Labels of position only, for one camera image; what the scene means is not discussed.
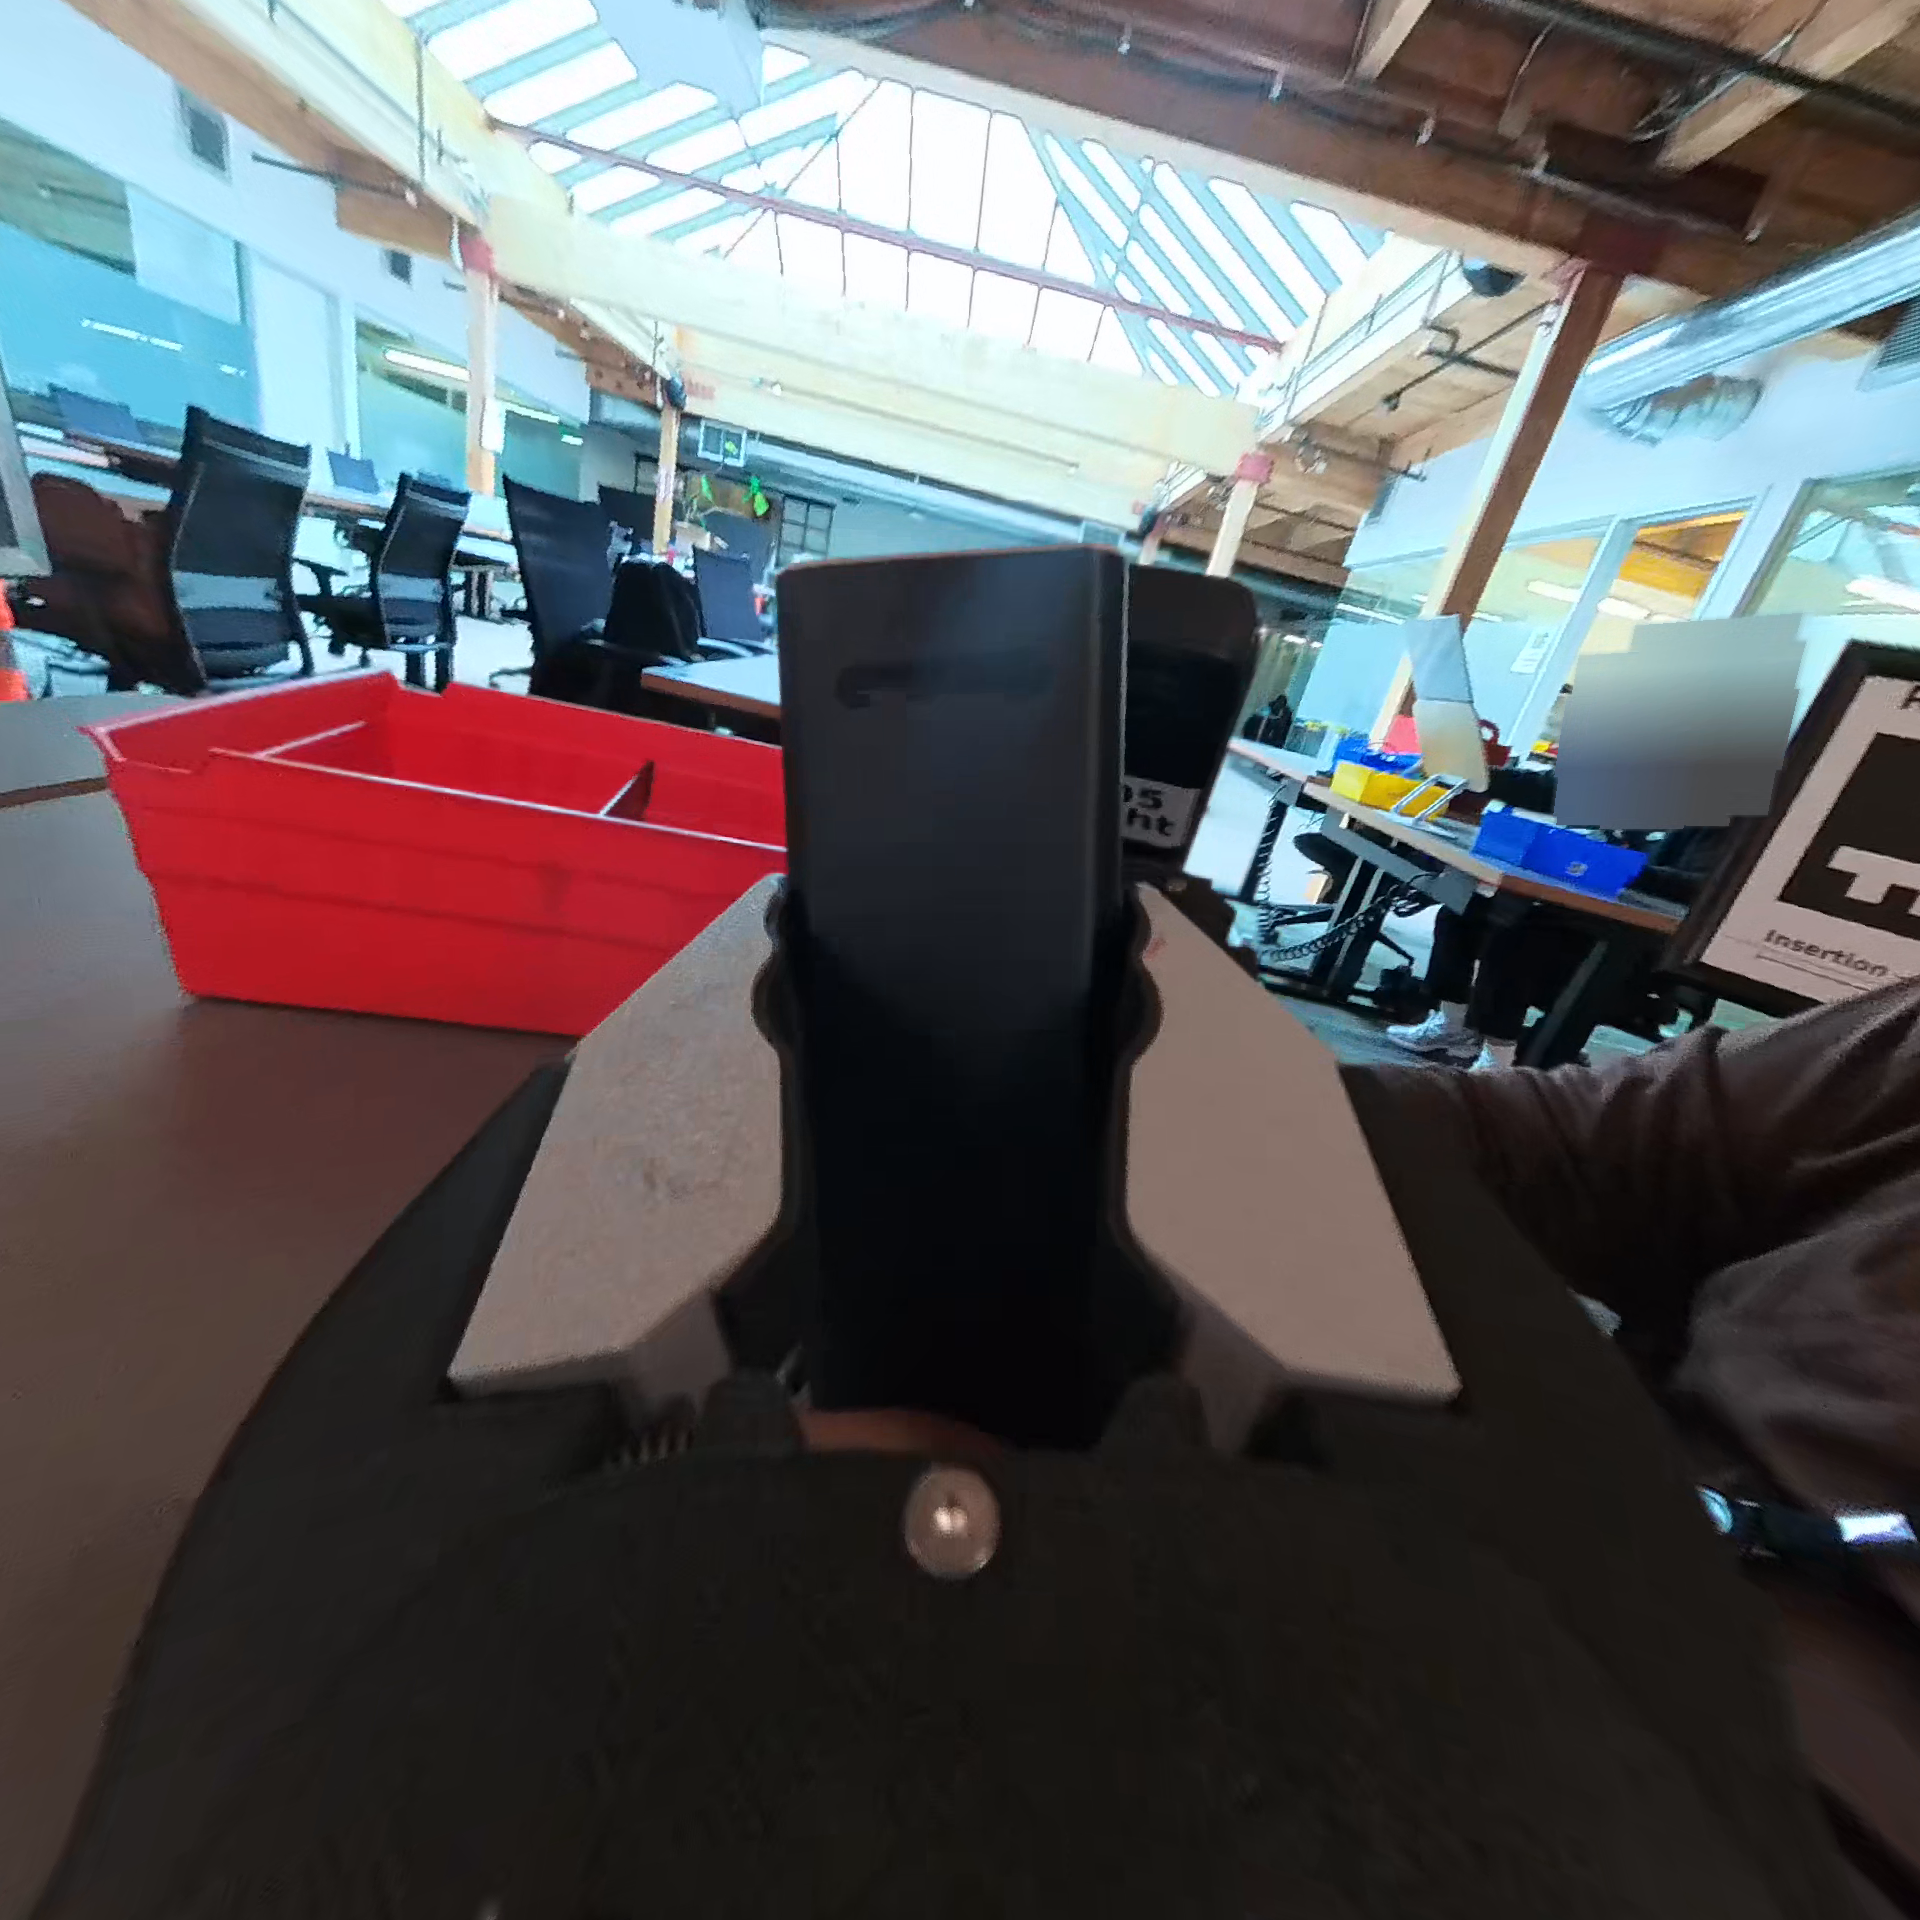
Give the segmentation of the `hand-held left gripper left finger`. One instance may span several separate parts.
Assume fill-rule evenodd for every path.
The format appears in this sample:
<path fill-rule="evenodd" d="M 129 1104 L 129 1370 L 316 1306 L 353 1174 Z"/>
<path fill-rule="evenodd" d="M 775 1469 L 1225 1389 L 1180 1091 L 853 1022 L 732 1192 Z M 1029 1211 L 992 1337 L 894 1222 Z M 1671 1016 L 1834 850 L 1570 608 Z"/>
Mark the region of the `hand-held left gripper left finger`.
<path fill-rule="evenodd" d="M 601 1385 L 650 1422 L 735 1370 L 802 1385 L 780 893 L 750 882 L 576 1043 L 451 1359 L 463 1395 Z"/>

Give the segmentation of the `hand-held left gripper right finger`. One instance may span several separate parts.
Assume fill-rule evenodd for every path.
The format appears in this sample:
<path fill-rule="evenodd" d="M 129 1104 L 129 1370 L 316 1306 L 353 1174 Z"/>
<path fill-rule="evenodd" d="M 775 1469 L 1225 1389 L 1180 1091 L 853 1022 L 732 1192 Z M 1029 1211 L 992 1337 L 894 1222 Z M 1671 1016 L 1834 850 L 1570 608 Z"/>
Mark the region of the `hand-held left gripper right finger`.
<path fill-rule="evenodd" d="M 1340 1060 L 1159 888 L 1137 888 L 1131 1244 L 1172 1291 L 1172 1370 L 1243 1448 L 1295 1392 L 1444 1409 L 1459 1370 Z"/>

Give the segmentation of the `red plastic bin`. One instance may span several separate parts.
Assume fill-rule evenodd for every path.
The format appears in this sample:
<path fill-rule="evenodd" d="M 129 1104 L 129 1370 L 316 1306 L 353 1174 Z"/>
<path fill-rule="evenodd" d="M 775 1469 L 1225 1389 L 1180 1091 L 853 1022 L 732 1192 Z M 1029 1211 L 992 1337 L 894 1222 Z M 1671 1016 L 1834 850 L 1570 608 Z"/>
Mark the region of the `red plastic bin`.
<path fill-rule="evenodd" d="M 582 1037 L 785 874 L 779 743 L 385 672 L 90 723 L 181 988 Z"/>

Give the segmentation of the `person's right forearm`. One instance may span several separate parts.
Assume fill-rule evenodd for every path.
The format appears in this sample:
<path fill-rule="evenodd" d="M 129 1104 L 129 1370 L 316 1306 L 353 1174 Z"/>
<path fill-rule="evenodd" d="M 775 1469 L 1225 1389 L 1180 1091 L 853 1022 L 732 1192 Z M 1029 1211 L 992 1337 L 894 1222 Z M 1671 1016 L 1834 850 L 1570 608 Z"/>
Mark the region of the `person's right forearm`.
<path fill-rule="evenodd" d="M 1603 1067 L 1360 1067 L 1814 1505 L 1918 1505 L 1918 984 Z"/>

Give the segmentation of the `wooden top desk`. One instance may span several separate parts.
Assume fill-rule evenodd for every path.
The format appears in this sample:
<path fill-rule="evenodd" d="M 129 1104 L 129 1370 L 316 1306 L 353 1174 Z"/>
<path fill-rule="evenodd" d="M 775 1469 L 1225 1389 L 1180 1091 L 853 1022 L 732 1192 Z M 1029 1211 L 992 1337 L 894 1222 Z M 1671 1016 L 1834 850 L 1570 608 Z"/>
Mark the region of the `wooden top desk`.
<path fill-rule="evenodd" d="M 1495 905 L 1495 924 L 1510 924 L 1526 909 L 1549 905 L 1583 928 L 1588 948 L 1569 986 L 1526 1029 L 1520 1060 L 1529 1067 L 1557 1067 L 1588 1047 L 1594 1029 L 1615 1011 L 1637 974 L 1666 976 L 1661 952 L 1684 917 L 1674 902 L 1659 902 L 1637 888 L 1619 899 L 1603 899 L 1501 857 L 1475 856 L 1459 831 L 1334 794 L 1329 780 L 1302 754 L 1243 738 L 1234 738 L 1229 754 L 1234 764 L 1261 769 L 1273 786 L 1268 825 L 1261 830 L 1261 844 L 1242 888 L 1242 902 L 1265 919 L 1258 976 L 1270 988 L 1308 1003 L 1357 1003 L 1362 996 L 1362 967 L 1385 932 L 1385 919 L 1410 902 L 1463 912 L 1472 899 L 1491 899 Z M 1319 806 L 1319 831 L 1353 856 L 1349 878 L 1327 909 L 1327 928 L 1308 940 L 1291 932 L 1295 924 L 1309 919 L 1308 905 L 1261 899 L 1273 844 L 1283 838 L 1286 813 L 1296 802 Z"/>

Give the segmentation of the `blue storage bin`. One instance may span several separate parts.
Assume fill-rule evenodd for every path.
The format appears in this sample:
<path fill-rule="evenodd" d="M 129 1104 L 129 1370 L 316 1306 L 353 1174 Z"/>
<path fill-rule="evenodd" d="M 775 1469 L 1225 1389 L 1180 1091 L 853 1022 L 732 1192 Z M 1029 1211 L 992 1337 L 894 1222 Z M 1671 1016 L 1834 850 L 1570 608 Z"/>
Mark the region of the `blue storage bin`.
<path fill-rule="evenodd" d="M 1545 878 L 1588 899 L 1619 899 L 1645 870 L 1645 851 L 1588 830 L 1566 830 L 1516 806 L 1491 806 L 1472 836 L 1472 856 Z"/>

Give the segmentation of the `black office chair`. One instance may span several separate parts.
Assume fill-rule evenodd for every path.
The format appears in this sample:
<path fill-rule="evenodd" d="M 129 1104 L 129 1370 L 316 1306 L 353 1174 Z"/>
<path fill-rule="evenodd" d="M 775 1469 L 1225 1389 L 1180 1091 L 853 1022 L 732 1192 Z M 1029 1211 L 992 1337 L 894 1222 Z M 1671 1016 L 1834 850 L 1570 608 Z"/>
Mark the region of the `black office chair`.
<path fill-rule="evenodd" d="M 499 489 L 532 636 L 531 695 L 642 714 L 636 655 L 611 643 L 619 563 L 608 510 L 512 477 Z"/>
<path fill-rule="evenodd" d="M 435 477 L 401 474 L 371 554 L 365 587 L 323 587 L 308 610 L 329 653 L 355 651 L 401 659 L 401 682 L 443 692 L 453 682 L 457 615 L 453 554 L 472 493 Z"/>
<path fill-rule="evenodd" d="M 311 632 L 295 594 L 315 448 L 203 405 L 183 412 L 159 528 L 166 643 L 158 690 L 207 695 L 253 679 L 308 679 Z"/>

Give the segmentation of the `black white marker sign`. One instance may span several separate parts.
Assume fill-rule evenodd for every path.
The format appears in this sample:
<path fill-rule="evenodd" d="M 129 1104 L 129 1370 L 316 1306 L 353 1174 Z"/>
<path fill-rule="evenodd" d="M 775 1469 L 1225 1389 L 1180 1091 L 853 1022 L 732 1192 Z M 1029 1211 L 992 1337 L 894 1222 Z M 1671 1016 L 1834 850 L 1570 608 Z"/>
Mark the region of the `black white marker sign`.
<path fill-rule="evenodd" d="M 1839 645 L 1661 967 L 1765 1016 L 1918 979 L 1918 645 Z"/>

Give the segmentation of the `silver air duct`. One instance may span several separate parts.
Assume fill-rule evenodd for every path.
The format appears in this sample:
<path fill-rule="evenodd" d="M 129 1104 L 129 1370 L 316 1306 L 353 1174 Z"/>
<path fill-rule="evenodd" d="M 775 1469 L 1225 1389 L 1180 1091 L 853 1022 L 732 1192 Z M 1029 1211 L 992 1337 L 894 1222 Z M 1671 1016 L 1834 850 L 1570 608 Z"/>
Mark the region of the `silver air duct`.
<path fill-rule="evenodd" d="M 1907 216 L 1754 288 L 1608 341 L 1582 373 L 1575 401 L 1619 435 L 1699 401 L 1728 405 L 1745 418 L 1757 385 L 1741 370 L 1814 336 L 1907 309 L 1914 300 L 1918 220 Z"/>

